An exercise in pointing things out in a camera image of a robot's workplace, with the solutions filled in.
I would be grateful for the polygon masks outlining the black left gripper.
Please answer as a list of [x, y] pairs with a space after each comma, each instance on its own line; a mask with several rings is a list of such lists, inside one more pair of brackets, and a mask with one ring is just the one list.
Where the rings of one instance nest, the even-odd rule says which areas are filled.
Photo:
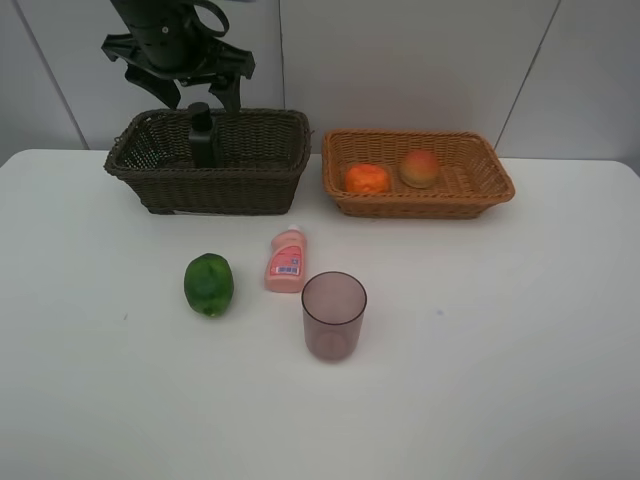
[[228, 113], [241, 109], [240, 77], [253, 76], [247, 50], [222, 40], [230, 30], [224, 11], [211, 1], [114, 1], [128, 29], [102, 44], [107, 57], [127, 62], [125, 79], [177, 109], [176, 80], [214, 76], [209, 92]]

